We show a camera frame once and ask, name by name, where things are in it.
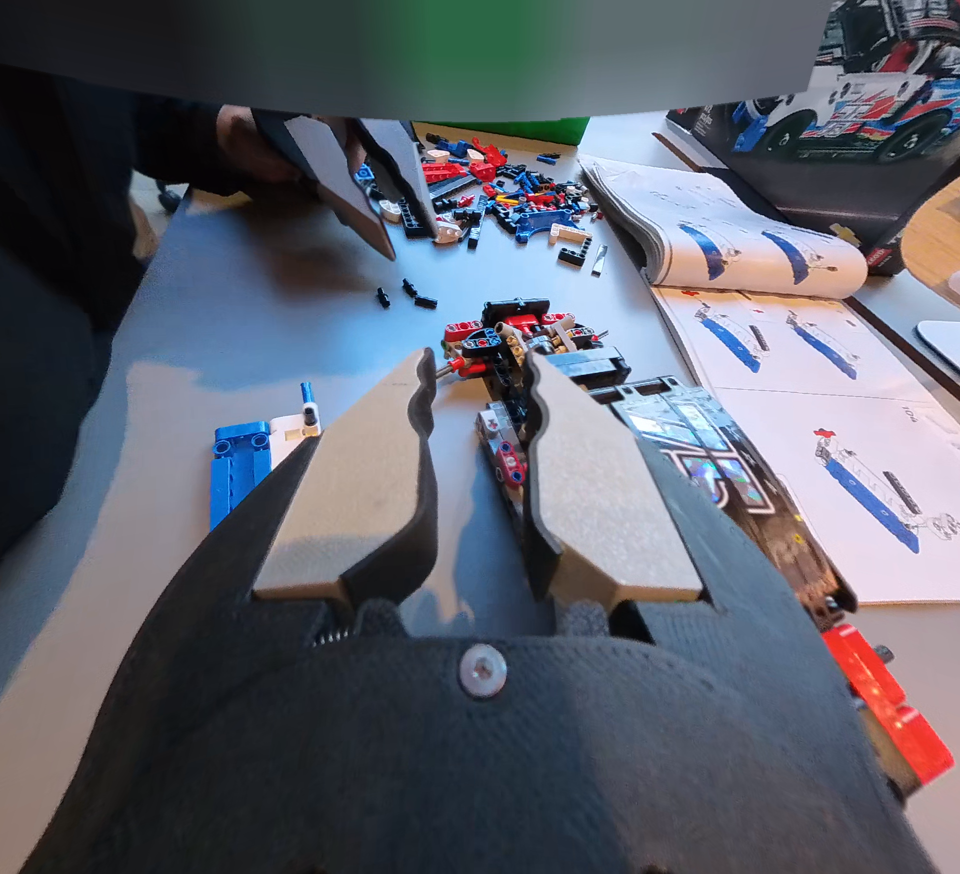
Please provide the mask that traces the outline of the person's left forearm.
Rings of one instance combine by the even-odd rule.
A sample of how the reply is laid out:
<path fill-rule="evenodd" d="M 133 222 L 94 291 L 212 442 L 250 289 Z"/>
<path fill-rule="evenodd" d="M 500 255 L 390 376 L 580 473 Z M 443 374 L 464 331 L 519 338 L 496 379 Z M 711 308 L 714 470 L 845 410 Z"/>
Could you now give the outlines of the person's left forearm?
<path fill-rule="evenodd" d="M 133 167 L 169 184 L 189 184 L 227 196 L 236 175 L 220 147 L 220 103 L 133 94 Z"/>

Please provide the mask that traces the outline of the black cardboard set box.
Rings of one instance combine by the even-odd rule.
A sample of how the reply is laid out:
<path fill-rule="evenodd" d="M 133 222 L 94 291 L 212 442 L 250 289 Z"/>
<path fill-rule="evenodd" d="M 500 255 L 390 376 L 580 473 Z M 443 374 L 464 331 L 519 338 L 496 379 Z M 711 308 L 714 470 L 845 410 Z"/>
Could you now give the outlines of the black cardboard set box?
<path fill-rule="evenodd" d="M 959 0 L 835 0 L 809 88 L 670 110 L 792 223 L 852 233 L 870 273 L 958 174 Z"/>

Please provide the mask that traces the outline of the open instruction booklet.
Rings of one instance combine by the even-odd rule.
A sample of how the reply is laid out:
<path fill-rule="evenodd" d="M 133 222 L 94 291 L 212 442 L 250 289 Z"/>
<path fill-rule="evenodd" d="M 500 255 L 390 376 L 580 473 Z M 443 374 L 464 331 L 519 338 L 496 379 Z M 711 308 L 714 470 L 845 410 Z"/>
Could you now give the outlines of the open instruction booklet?
<path fill-rule="evenodd" d="M 861 604 L 958 603 L 959 428 L 846 305 L 853 246 L 723 180 L 580 155 L 697 382 L 787 488 Z"/>

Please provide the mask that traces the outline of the pile of brick pieces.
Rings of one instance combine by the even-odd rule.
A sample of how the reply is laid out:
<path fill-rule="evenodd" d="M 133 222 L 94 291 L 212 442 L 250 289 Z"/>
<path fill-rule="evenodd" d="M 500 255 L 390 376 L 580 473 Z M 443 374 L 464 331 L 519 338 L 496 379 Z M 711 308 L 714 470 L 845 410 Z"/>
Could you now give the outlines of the pile of brick pieces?
<path fill-rule="evenodd" d="M 389 225 L 407 241 L 438 251 L 476 251 L 488 227 L 515 247 L 535 239 L 557 247 L 561 261 L 582 267 L 594 227 L 604 212 L 574 172 L 569 151 L 538 145 L 506 146 L 499 137 L 454 138 L 450 128 L 414 133 L 414 150 L 425 175 L 431 229 L 411 196 L 374 206 L 386 209 Z"/>

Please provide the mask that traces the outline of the black brick race car model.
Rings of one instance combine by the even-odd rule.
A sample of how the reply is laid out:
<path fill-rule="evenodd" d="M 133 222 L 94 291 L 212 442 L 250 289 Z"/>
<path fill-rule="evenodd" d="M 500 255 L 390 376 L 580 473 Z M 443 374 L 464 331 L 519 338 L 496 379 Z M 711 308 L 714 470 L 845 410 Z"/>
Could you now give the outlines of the black brick race car model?
<path fill-rule="evenodd" d="M 703 388 L 662 376 L 630 382 L 630 366 L 604 333 L 549 300 L 487 302 L 479 319 L 454 321 L 441 343 L 447 364 L 438 376 L 483 380 L 489 396 L 475 427 L 518 540 L 531 482 L 525 421 L 526 354 L 536 351 L 595 403 L 648 440 L 757 544 L 792 588 L 846 676 L 855 707 L 894 791 L 906 798 L 946 773 L 954 757 L 889 672 L 893 654 L 871 646 L 845 618 L 858 598 L 829 558 L 750 438 Z"/>

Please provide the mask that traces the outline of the person's left hand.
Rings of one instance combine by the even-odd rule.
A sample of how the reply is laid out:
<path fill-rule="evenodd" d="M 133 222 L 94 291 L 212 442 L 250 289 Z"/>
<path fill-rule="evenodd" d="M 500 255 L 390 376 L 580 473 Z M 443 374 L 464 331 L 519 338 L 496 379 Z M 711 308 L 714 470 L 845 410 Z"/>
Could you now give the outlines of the person's left hand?
<path fill-rule="evenodd" d="M 236 172 L 265 184 L 293 183 L 301 178 L 300 170 L 261 134 L 249 107 L 221 105 L 215 130 L 222 155 Z"/>

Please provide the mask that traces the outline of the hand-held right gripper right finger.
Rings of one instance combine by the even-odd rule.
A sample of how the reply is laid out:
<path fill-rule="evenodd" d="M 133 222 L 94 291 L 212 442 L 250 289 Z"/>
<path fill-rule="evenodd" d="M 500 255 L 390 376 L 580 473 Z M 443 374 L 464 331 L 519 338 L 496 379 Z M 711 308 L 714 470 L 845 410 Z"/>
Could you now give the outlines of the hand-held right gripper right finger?
<path fill-rule="evenodd" d="M 534 596 L 696 601 L 702 580 L 637 439 L 544 355 L 527 356 L 524 383 L 522 548 Z"/>

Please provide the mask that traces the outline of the grey desk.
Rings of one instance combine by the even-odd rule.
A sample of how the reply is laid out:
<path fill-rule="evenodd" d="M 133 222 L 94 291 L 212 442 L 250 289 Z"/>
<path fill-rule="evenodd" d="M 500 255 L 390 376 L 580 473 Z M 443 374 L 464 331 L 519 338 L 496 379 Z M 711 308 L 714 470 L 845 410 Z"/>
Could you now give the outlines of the grey desk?
<path fill-rule="evenodd" d="M 324 209 L 266 197 L 174 215 L 118 332 L 64 496 L 2 562 L 2 870 L 17 871 L 61 801 L 116 669 L 158 597 L 209 531 L 214 428 L 293 412 L 310 380 L 329 423 L 444 325 L 486 300 L 546 296 L 600 330 L 633 376 L 690 381 L 644 282 L 640 250 L 599 223 L 598 278 L 515 247 L 488 227 L 479 248 L 438 251 L 395 233 L 385 261 Z M 402 290 L 438 300 L 414 305 Z M 377 301 L 377 288 L 390 308 Z M 441 382 L 430 441 L 438 559 L 401 608 L 414 636 L 546 633 L 517 542 L 481 470 L 481 383 Z M 862 606 L 854 623 L 893 649 L 909 701 L 956 768 L 912 800 L 911 820 L 958 816 L 958 605 Z"/>

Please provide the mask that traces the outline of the green storage bin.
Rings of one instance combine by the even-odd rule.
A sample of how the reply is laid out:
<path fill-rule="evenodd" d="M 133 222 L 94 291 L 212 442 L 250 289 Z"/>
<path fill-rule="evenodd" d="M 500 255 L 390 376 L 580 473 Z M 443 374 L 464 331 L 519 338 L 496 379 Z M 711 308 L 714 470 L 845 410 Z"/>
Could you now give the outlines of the green storage bin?
<path fill-rule="evenodd" d="M 587 130 L 591 118 L 571 117 L 552 121 L 538 122 L 452 122 L 450 120 L 421 119 L 424 124 L 448 126 L 463 131 L 490 133 L 529 140 L 546 141 L 565 146 L 578 146 Z"/>

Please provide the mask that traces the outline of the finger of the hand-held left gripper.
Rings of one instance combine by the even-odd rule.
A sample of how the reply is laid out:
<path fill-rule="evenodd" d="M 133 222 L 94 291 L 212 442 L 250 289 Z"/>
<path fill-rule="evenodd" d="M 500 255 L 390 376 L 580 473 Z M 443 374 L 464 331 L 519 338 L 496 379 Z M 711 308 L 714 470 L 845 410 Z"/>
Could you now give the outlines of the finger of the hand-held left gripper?
<path fill-rule="evenodd" d="M 366 151 L 382 197 L 395 204 L 408 237 L 431 241 L 438 221 L 415 138 L 400 121 L 353 118 L 351 130 Z"/>
<path fill-rule="evenodd" d="M 350 120 L 298 114 L 286 117 L 284 124 L 316 178 L 320 198 L 366 244 L 395 261 L 389 233 L 354 180 L 356 155 L 362 151 Z"/>

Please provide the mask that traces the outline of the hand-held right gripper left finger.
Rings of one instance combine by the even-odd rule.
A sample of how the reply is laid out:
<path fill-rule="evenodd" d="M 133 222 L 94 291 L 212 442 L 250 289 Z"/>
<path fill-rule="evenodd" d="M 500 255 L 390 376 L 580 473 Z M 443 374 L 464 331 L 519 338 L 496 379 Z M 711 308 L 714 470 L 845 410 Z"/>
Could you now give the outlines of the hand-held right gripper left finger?
<path fill-rule="evenodd" d="M 416 348 L 252 494 L 260 601 L 402 604 L 438 554 L 435 356 Z"/>

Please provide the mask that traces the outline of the blue brick panel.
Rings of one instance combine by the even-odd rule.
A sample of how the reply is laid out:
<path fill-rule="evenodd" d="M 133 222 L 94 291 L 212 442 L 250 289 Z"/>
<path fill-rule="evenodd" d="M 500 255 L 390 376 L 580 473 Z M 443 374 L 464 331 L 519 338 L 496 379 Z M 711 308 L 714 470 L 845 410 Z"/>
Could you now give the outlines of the blue brick panel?
<path fill-rule="evenodd" d="M 271 470 L 268 422 L 217 428 L 210 464 L 210 530 L 213 531 Z"/>

